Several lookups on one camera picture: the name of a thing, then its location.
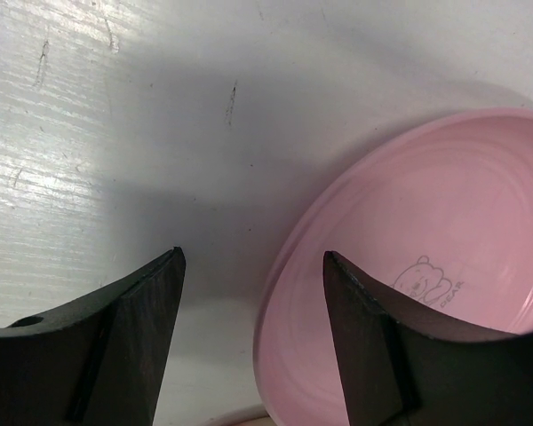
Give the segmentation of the pink and cream floral plate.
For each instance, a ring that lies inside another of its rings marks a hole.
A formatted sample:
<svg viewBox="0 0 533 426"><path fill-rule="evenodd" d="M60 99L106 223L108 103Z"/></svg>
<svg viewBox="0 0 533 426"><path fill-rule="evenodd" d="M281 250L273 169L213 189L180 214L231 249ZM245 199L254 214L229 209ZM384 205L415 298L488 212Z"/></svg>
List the pink and cream floral plate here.
<svg viewBox="0 0 533 426"><path fill-rule="evenodd" d="M275 426L262 405L249 406L208 421L209 426Z"/></svg>

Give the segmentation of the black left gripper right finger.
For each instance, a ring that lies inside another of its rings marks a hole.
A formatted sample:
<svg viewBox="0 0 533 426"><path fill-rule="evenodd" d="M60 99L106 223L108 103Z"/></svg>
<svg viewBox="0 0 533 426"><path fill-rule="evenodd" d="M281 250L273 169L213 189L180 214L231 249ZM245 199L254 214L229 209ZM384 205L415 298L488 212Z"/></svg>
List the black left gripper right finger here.
<svg viewBox="0 0 533 426"><path fill-rule="evenodd" d="M352 425L533 425L533 332L480 327L329 251L323 286Z"/></svg>

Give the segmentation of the pink plastic plate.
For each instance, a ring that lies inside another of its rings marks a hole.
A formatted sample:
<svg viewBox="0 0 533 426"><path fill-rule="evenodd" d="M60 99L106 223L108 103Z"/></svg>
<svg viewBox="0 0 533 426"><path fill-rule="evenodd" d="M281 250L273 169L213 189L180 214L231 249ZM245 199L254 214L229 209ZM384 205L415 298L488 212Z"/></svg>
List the pink plastic plate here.
<svg viewBox="0 0 533 426"><path fill-rule="evenodd" d="M385 143L299 220L267 278L254 373L279 425L352 425L323 258L480 327L533 332L533 111L455 114Z"/></svg>

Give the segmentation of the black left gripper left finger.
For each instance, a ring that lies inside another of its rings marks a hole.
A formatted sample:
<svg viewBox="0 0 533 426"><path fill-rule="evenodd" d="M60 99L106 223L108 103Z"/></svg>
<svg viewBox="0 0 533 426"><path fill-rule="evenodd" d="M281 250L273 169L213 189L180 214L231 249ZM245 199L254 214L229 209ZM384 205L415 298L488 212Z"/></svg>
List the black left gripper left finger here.
<svg viewBox="0 0 533 426"><path fill-rule="evenodd" d="M0 327L0 425L150 425L186 271L174 248Z"/></svg>

